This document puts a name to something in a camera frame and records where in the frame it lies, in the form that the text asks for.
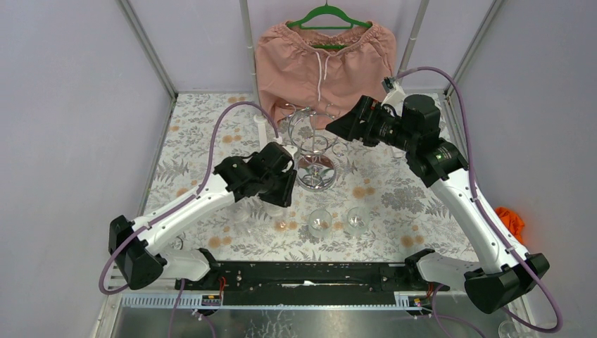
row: pink shorts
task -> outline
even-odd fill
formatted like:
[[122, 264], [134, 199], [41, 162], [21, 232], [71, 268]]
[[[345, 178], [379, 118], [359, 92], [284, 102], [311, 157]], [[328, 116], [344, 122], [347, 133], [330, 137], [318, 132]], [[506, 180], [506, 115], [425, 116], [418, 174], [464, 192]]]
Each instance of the pink shorts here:
[[[377, 23], [329, 36], [315, 30], [271, 27], [259, 39], [256, 66], [261, 106], [279, 121], [297, 108], [341, 116], [361, 95], [383, 100], [384, 77], [394, 75], [396, 38]], [[338, 51], [314, 44], [348, 45]], [[320, 119], [318, 128], [329, 121]]]

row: red wire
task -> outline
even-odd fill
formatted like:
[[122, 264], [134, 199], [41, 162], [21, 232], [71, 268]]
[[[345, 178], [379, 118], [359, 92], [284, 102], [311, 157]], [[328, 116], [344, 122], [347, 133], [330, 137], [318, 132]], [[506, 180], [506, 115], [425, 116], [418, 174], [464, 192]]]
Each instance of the red wire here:
[[433, 293], [433, 283], [429, 283], [429, 287], [427, 288], [427, 295], [426, 295], [425, 299], [429, 299], [429, 297], [431, 296], [431, 293]]
[[226, 287], [226, 278], [220, 277], [220, 302], [222, 301], [222, 291]]

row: orange cloth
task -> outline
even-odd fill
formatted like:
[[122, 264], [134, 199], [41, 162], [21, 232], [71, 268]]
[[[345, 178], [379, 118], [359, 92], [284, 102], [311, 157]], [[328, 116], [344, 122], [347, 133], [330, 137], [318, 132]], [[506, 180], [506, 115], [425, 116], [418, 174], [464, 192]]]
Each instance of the orange cloth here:
[[522, 228], [524, 227], [524, 222], [520, 216], [518, 216], [518, 214], [516, 214], [514, 211], [504, 208], [503, 206], [498, 207], [496, 209], [496, 213], [502, 220], [502, 223], [504, 223], [505, 227], [510, 230], [510, 233], [513, 234], [521, 244], [524, 244], [522, 241], [522, 236], [520, 236]]

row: table surface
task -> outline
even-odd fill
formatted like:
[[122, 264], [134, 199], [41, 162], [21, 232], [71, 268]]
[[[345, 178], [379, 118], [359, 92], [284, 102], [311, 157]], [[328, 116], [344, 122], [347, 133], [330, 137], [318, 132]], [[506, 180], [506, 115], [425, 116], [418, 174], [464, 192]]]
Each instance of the table surface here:
[[[437, 94], [428, 94], [439, 106]], [[181, 94], [178, 96], [146, 205], [146, 212], [165, 205], [201, 183], [207, 166], [213, 125], [222, 111], [250, 94]], [[214, 165], [228, 156], [258, 151], [256, 109], [241, 106], [223, 120], [216, 138]], [[444, 119], [441, 136], [449, 139]], [[295, 184], [292, 205], [280, 219], [270, 217], [257, 198], [249, 199], [251, 217], [234, 224], [222, 209], [186, 229], [170, 245], [183, 250], [206, 247], [218, 260], [249, 261], [403, 261], [423, 248], [476, 261], [468, 239], [448, 209], [409, 169], [402, 151], [389, 146], [346, 144], [342, 156], [327, 152], [337, 167], [337, 181], [324, 192]], [[351, 237], [344, 230], [346, 212], [370, 210], [369, 230]], [[332, 231], [313, 237], [306, 220], [325, 208]]]

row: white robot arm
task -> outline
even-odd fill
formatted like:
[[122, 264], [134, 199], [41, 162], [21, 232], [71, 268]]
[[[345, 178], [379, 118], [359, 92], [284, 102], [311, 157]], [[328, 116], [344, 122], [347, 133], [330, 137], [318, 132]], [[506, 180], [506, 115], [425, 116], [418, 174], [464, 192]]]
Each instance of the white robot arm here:
[[133, 233], [141, 231], [115, 259], [130, 289], [141, 289], [160, 277], [200, 280], [208, 271], [199, 251], [167, 248], [179, 233], [197, 220], [244, 197], [287, 207], [296, 178], [295, 146], [270, 142], [249, 157], [225, 158], [201, 191], [191, 190], [174, 201], [128, 221], [121, 215], [110, 223], [108, 251], [112, 254]]
[[[440, 111], [434, 100], [425, 95], [406, 96], [394, 79], [385, 79], [388, 95], [383, 102], [362, 96], [356, 106], [343, 117], [327, 125], [326, 130], [347, 141], [359, 140], [365, 146], [380, 142], [406, 151], [409, 168], [448, 207], [469, 239], [479, 262], [471, 263], [444, 257], [426, 249], [405, 262], [417, 271], [422, 280], [438, 282], [463, 290], [485, 313], [530, 291], [535, 283], [511, 254], [516, 251], [539, 276], [549, 269], [541, 253], [529, 254], [505, 228], [493, 208], [480, 193], [474, 199], [468, 179], [468, 163], [459, 150], [439, 137]], [[401, 113], [394, 105], [403, 99]], [[507, 239], [501, 241], [485, 221], [475, 202], [483, 205], [492, 223]]]

